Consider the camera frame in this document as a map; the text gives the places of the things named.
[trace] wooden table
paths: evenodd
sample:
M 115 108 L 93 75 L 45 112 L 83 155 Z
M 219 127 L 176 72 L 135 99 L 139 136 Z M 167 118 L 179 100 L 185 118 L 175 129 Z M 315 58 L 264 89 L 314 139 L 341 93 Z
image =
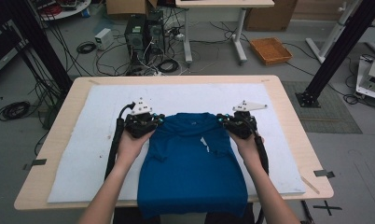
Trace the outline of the wooden table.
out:
M 247 59 L 245 53 L 243 52 L 243 47 L 240 42 L 241 32 L 243 30 L 243 21 L 245 19 L 245 12 L 247 7 L 273 7 L 274 2 L 272 0 L 205 0 L 205 1 L 181 1 L 176 0 L 176 5 L 181 8 L 186 8 L 185 11 L 185 38 L 184 38 L 184 50 L 185 50 L 185 61 L 187 65 L 190 65 L 193 62 L 193 58 L 191 56 L 190 50 L 190 42 L 189 42 L 189 31 L 188 31 L 188 23 L 191 19 L 196 19 L 196 21 L 214 21 L 212 20 L 197 20 L 197 18 L 208 18 L 208 15 L 215 15 L 216 21 L 237 21 L 238 27 L 235 31 L 235 34 L 232 35 L 231 41 L 234 44 L 234 47 L 237 49 L 237 53 L 239 55 L 239 62 L 240 64 L 246 63 Z M 198 13 L 194 15 L 189 15 L 192 13 L 193 9 L 203 9 L 203 8 L 210 8 L 210 10 L 200 10 Z M 229 16 L 232 16 L 233 9 L 240 9 L 240 13 L 238 16 L 235 16 L 231 20 Z
M 61 156 L 93 85 L 156 85 L 200 83 L 263 83 L 271 98 L 285 138 L 305 183 L 306 193 L 283 196 L 286 200 L 325 199 L 333 196 L 333 189 L 325 176 L 317 177 L 313 171 L 322 170 L 312 145 L 304 132 L 281 81 L 276 76 L 192 76 L 192 77 L 80 77 L 75 80 L 62 109 L 49 132 L 37 160 L 46 164 L 32 167 L 16 199 L 18 210 L 81 208 L 88 203 L 48 203 Z M 136 206 L 134 201 L 118 202 L 117 206 Z

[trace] computer tower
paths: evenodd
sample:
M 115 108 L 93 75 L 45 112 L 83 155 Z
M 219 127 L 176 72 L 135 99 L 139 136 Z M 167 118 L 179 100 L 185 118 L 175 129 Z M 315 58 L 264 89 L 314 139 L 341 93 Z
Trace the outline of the computer tower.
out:
M 162 54 L 165 52 L 163 11 L 151 11 L 147 17 L 147 26 L 153 43 L 151 52 Z
M 150 54 L 150 46 L 148 45 L 150 39 L 147 31 L 146 15 L 131 15 L 124 36 L 126 38 L 131 64 L 146 64 Z

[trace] floor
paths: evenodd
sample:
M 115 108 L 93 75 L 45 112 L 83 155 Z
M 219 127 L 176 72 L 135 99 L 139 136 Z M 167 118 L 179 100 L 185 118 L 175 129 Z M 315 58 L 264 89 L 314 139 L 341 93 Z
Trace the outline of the floor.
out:
M 78 15 L 58 21 L 58 26 L 71 54 L 76 57 L 76 47 L 84 41 L 93 41 L 93 37 L 103 28 L 110 28 L 114 35 L 122 35 L 125 21 L 112 20 L 103 12 L 89 18 Z M 300 47 L 312 55 L 305 43 L 306 37 L 313 38 L 320 45 L 333 27 L 334 21 L 292 21 L 286 32 L 246 32 L 248 39 L 261 37 L 278 37 L 281 41 Z M 227 22 L 230 29 L 236 23 Z M 63 47 L 57 42 L 54 35 L 47 29 L 49 40 L 65 64 Z M 209 22 L 190 24 L 191 38 L 204 41 L 224 40 L 224 32 L 215 28 Z M 315 74 L 320 63 L 307 56 L 301 49 L 292 45 L 285 45 L 293 54 L 290 64 Z M 180 61 L 181 69 L 169 76 L 199 76 L 199 75 L 276 75 L 283 81 L 311 81 L 313 76 L 302 72 L 288 64 L 265 66 L 257 58 L 249 44 L 243 41 L 248 63 L 239 66 L 236 53 L 229 41 L 223 44 L 192 44 L 193 61 L 189 67 L 182 62 L 182 46 L 174 46 L 175 59 Z M 345 94 L 354 93 L 353 88 L 345 84 L 345 80 L 358 68 L 361 54 L 374 55 L 365 44 L 358 43 L 331 79 L 331 85 Z M 88 73 L 96 76 L 93 68 L 95 53 L 79 55 L 77 61 L 86 68 Z M 110 50 L 102 57 L 100 70 L 115 73 L 115 68 L 129 60 L 125 46 Z M 87 76 L 79 68 L 82 76 Z M 79 73 L 72 67 L 68 74 L 78 77 Z M 347 81 L 354 85 L 355 78 Z M 21 58 L 14 58 L 0 72 L 0 108 L 17 102 L 27 100 L 34 103 L 37 96 L 30 93 L 35 87 L 35 80 Z M 374 99 L 367 99 L 375 105 Z M 357 104 L 346 104 L 349 112 L 362 130 L 362 134 L 333 134 L 333 133 L 307 133 L 315 152 L 324 169 L 332 171 L 336 177 L 329 181 L 335 195 L 326 202 L 329 206 L 341 208 L 326 209 L 314 208 L 315 205 L 324 206 L 323 200 L 308 201 L 315 223 L 375 223 L 375 108 Z M 54 210 L 54 211 L 17 211 L 13 203 L 21 189 L 28 171 L 23 166 L 35 159 L 35 145 L 47 132 L 42 128 L 38 117 L 31 116 L 26 119 L 0 121 L 0 223 L 75 223 L 82 210 Z M 306 220 L 299 202 L 289 202 L 301 220 Z M 202 215 L 191 214 L 186 216 L 165 216 L 163 223 L 202 223 Z

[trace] floor mat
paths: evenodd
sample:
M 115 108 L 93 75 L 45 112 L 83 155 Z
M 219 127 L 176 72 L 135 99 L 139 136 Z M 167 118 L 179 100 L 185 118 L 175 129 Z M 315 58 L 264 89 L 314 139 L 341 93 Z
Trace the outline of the floor mat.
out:
M 362 133 L 341 98 L 328 86 L 318 98 L 320 108 L 300 107 L 296 92 L 304 92 L 309 82 L 283 82 L 306 133 Z

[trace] tape mark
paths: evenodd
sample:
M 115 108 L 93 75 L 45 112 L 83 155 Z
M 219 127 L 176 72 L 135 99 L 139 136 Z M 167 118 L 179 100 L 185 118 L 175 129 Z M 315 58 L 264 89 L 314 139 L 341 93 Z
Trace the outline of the tape mark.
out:
M 319 191 L 319 189 L 317 189 L 316 187 L 313 186 L 312 183 L 310 183 L 306 178 L 304 178 L 303 176 L 301 176 L 301 180 L 307 185 L 310 187 L 310 189 L 312 189 L 313 191 L 315 191 L 315 193 L 317 194 L 320 194 L 321 192 Z
M 94 85 L 100 85 L 101 83 L 99 83 L 99 82 L 96 82 L 96 81 L 94 81 L 94 80 L 91 80 L 91 79 L 89 79 L 89 82 L 91 82 L 92 84 L 94 84 Z

